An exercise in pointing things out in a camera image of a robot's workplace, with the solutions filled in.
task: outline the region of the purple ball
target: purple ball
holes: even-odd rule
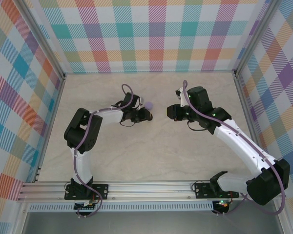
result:
[[[147,110],[151,110],[151,109],[153,108],[153,103],[150,102],[150,101],[147,101],[147,102],[145,103],[145,108],[146,108]]]

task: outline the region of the small purple object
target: small purple object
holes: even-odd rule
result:
[[[147,110],[151,110],[151,109],[153,108],[153,103],[150,102],[150,101],[147,101],[147,102],[145,103],[145,108],[146,108]]]

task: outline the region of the plaid backdrop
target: plaid backdrop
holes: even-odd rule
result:
[[[26,2],[63,68],[87,73],[231,70],[259,1]]]
[[[240,78],[262,147],[291,165],[293,212],[293,0],[281,3]]]
[[[38,163],[59,84],[12,0],[0,0],[0,234]]]

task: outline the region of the purple cable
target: purple cable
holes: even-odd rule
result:
[[[228,125],[228,124],[226,124],[225,122],[223,122],[223,121],[221,121],[221,120],[218,120],[218,119],[216,119],[216,118],[213,118],[213,117],[210,117],[210,116],[207,116],[207,115],[204,115],[204,114],[202,114],[201,112],[199,112],[198,110],[196,110],[195,108],[194,108],[194,106],[191,104],[191,102],[190,102],[190,100],[189,100],[189,97],[187,96],[187,92],[186,92],[186,88],[187,88],[187,86],[188,86],[188,82],[186,81],[186,80],[184,80],[184,82],[183,82],[183,85],[182,85],[182,87],[183,87],[183,91],[184,91],[184,96],[185,96],[185,99],[186,99],[186,101],[187,101],[187,103],[188,103],[188,105],[189,105],[189,107],[191,107],[191,109],[195,112],[195,113],[197,113],[198,115],[200,115],[200,116],[202,116],[202,117],[204,117],[204,118],[207,118],[207,119],[210,119],[210,120],[213,120],[213,121],[215,121],[215,122],[218,122],[218,123],[220,123],[220,124],[222,124],[222,125],[224,125],[224,126],[226,126],[227,128],[229,128],[230,130],[232,130],[233,132],[235,132],[236,134],[237,133],[239,133],[239,131],[238,130],[236,130],[236,129],[234,129],[234,128],[232,128],[230,125]],[[274,172],[274,174],[275,174],[275,176],[277,177],[277,180],[278,180],[278,182],[279,182],[279,185],[280,185],[280,189],[281,189],[281,197],[282,197],[282,199],[281,199],[281,206],[280,206],[280,208],[279,208],[279,210],[277,210],[276,212],[268,212],[268,211],[266,211],[265,209],[263,209],[263,208],[261,208],[258,204],[256,204],[257,206],[257,208],[258,209],[260,209],[263,213],[265,213],[265,214],[267,214],[267,215],[278,215],[278,214],[280,214],[282,211],[283,211],[283,208],[284,208],[284,205],[285,205],[285,192],[284,192],[284,187],[283,187],[283,183],[282,183],[282,180],[281,180],[281,178],[280,178],[280,176],[279,176],[279,174],[278,174],[278,172],[277,172],[277,170],[274,168],[274,166],[269,162],[269,160],[266,160],[266,158],[265,158],[265,156],[263,155],[263,153],[259,150],[259,149],[257,149],[255,146],[254,146],[254,144],[252,144],[245,136],[243,136],[242,134],[238,134],[238,136],[240,136],[245,142],[247,142],[266,162],[267,162],[267,164],[271,167],[271,169],[272,169],[272,171]]]
[[[130,93],[131,93],[131,97],[130,97],[129,103],[127,103],[125,106],[122,106],[122,107],[119,107],[119,108],[117,108],[117,107],[115,107],[115,108],[112,108],[112,107],[111,108],[103,108],[103,109],[100,109],[98,111],[92,112],[91,115],[90,115],[90,117],[89,117],[87,126],[90,126],[92,117],[96,113],[102,112],[102,111],[110,111],[110,110],[121,110],[121,109],[126,108],[127,106],[129,106],[131,104],[131,102],[133,100],[133,91],[132,91],[132,88],[129,85],[127,85],[127,84],[122,84],[122,91],[123,91],[124,94],[126,94],[126,92],[124,90],[124,86],[128,87],[129,90],[130,90]],[[77,179],[79,180],[79,182],[82,185],[84,185],[86,188],[90,189],[91,191],[93,191],[94,193],[96,193],[99,196],[99,198],[100,198],[100,204],[99,204],[99,207],[95,211],[93,211],[89,215],[84,215],[84,216],[82,216],[82,215],[79,214],[79,210],[80,210],[80,208],[79,208],[77,210],[77,214],[78,214],[79,217],[83,217],[83,218],[87,218],[87,217],[91,217],[91,216],[95,215],[99,211],[99,209],[101,208],[102,203],[103,203],[103,198],[102,198],[101,194],[98,191],[96,191],[95,189],[93,189],[92,187],[88,186],[85,182],[83,182],[82,179],[80,178],[80,176],[78,175],[78,172],[77,172],[77,163],[76,163],[76,160],[77,160],[77,151],[82,146],[82,144],[84,143],[84,141],[85,141],[85,139],[86,139],[86,137],[88,135],[88,132],[89,132],[89,128],[86,128],[86,132],[84,133],[84,136],[83,136],[81,142],[74,149],[74,172],[76,174]]]

